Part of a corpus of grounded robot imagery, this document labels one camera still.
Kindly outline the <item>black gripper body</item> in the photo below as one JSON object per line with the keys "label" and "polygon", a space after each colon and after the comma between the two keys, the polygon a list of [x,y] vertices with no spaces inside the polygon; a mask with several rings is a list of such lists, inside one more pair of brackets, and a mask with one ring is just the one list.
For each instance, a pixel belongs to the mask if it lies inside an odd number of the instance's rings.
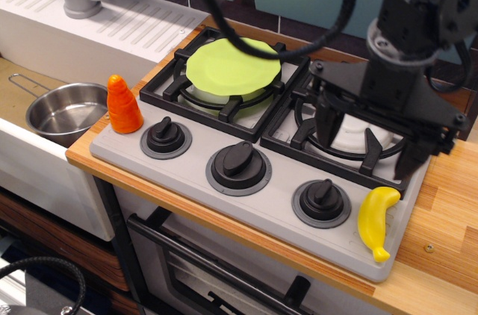
{"label": "black gripper body", "polygon": [[310,66],[319,98],[340,113],[368,121],[397,134],[456,134],[470,121],[438,96],[421,71],[388,68],[379,61]]}

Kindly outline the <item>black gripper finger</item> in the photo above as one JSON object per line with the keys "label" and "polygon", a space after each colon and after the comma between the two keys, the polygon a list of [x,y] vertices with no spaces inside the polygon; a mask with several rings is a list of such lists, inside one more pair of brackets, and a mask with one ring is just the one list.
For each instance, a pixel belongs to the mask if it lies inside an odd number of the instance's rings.
{"label": "black gripper finger", "polygon": [[404,146],[395,163],[394,179],[411,177],[431,155],[448,155],[455,145],[456,128],[443,126],[394,128],[394,133],[403,137]]}
{"label": "black gripper finger", "polygon": [[318,142],[321,146],[329,148],[341,128],[347,101],[330,91],[321,90],[317,94],[314,106]]}

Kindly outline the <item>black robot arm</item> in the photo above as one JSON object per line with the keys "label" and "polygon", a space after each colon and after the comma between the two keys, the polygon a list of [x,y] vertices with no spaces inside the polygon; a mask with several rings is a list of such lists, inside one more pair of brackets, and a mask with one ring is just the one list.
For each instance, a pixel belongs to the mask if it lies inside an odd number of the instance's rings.
{"label": "black robot arm", "polygon": [[469,78],[465,40],[476,31],[477,0],[383,0],[367,30],[367,62],[311,65],[319,144],[330,146],[350,115],[403,138],[397,180],[430,156],[449,153],[468,120],[442,98],[454,87],[435,84],[429,74],[440,52],[454,47]]}

